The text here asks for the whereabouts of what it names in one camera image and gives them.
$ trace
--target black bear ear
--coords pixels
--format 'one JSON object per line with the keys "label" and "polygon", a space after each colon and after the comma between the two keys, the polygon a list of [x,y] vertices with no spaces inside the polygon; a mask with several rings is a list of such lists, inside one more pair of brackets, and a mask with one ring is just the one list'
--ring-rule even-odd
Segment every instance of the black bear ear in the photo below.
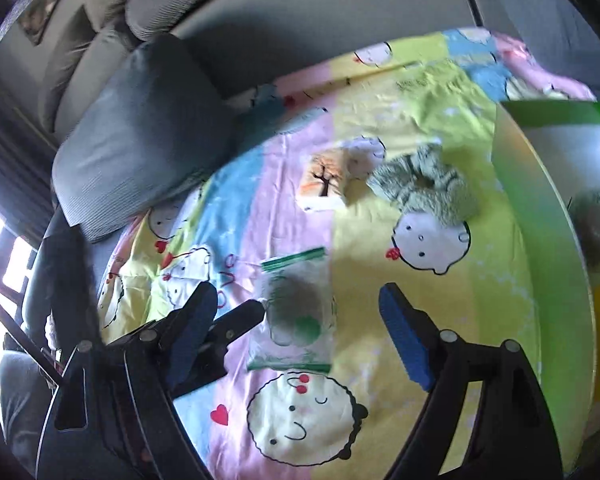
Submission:
{"label": "black bear ear", "polygon": [[362,420],[363,418],[367,418],[369,416],[369,411],[362,404],[354,404],[353,405],[353,419],[354,420]]}
{"label": "black bear ear", "polygon": [[338,453],[338,458],[342,460],[349,460],[349,458],[351,458],[351,448],[347,446],[341,449]]}

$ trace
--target silver screw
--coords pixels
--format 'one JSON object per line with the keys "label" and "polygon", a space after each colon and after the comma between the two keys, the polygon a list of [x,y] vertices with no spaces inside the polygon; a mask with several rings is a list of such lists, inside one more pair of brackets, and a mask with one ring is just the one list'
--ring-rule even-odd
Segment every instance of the silver screw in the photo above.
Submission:
{"label": "silver screw", "polygon": [[81,354],[86,354],[87,352],[90,352],[92,348],[93,343],[91,341],[88,341],[87,339],[84,339],[78,343],[78,352],[80,352]]}
{"label": "silver screw", "polygon": [[455,343],[458,341],[458,334],[453,330],[442,330],[440,331],[440,339],[445,343]]}
{"label": "silver screw", "polygon": [[520,343],[517,341],[513,341],[513,339],[507,339],[504,342],[504,348],[509,350],[509,352],[519,352],[520,351]]}
{"label": "silver screw", "polygon": [[155,330],[142,330],[142,332],[140,333],[140,341],[142,341],[143,343],[150,343],[156,337],[158,337],[158,334]]}

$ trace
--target bed sheet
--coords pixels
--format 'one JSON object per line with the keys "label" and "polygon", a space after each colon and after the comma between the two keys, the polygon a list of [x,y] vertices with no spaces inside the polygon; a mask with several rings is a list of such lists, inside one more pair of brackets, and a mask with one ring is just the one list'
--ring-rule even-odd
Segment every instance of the bed sheet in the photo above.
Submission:
{"label": "bed sheet", "polygon": [[[490,162],[494,101],[587,92],[542,71],[519,42],[474,28],[377,44],[236,96],[243,153],[129,226],[100,291],[103,337],[181,307],[200,281],[216,286],[221,316],[253,296],[261,261],[324,246],[338,308],[330,372],[247,372],[243,337],[227,377],[176,409],[217,479],[383,478],[426,394],[382,324],[380,287],[397,283],[468,341],[516,339],[539,371],[522,235]],[[365,184],[383,160],[426,142],[442,144],[480,203],[452,233],[425,214],[401,215]],[[333,146],[352,154],[348,207],[304,212],[295,202],[304,164]],[[462,460],[478,397],[475,385],[445,469]]]}

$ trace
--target plastic bag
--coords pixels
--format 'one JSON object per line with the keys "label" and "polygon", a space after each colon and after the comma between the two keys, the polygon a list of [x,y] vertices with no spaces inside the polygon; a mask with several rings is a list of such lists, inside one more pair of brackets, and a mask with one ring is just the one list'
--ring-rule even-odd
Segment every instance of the plastic bag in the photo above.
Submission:
{"label": "plastic bag", "polygon": [[266,314],[251,331],[247,369],[328,372],[336,313],[324,247],[263,262],[256,297]]}
{"label": "plastic bag", "polygon": [[587,262],[589,279],[596,286],[600,283],[600,189],[579,193],[568,209]]}

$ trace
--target curtain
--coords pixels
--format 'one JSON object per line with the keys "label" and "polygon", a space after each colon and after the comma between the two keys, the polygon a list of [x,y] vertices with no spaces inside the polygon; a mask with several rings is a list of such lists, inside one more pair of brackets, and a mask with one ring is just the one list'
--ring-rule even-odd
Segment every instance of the curtain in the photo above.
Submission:
{"label": "curtain", "polygon": [[0,82],[0,215],[14,234],[40,246],[51,220],[55,148]]}

